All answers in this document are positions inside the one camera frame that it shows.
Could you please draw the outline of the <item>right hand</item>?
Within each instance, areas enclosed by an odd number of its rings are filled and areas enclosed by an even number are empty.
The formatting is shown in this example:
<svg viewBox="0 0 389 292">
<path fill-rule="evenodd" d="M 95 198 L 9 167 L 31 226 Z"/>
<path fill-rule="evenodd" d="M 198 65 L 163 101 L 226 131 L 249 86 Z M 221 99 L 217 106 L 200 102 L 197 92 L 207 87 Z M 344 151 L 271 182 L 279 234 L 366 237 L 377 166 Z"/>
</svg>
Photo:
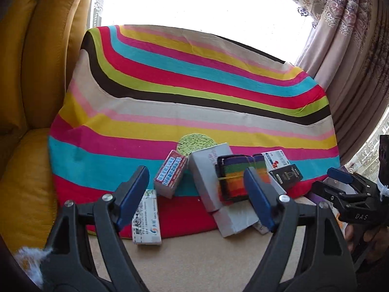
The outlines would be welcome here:
<svg viewBox="0 0 389 292">
<path fill-rule="evenodd" d="M 350 252 L 353 252 L 357 245 L 357 227 L 358 225 L 348 224 L 345 228 L 344 237 L 347 243 L 347 248 Z M 365 260 L 368 262 L 374 262 L 381 259 L 388 250 L 388 227 L 365 231 L 363 233 L 363 241 L 371 245 L 371 249 Z"/>
</svg>

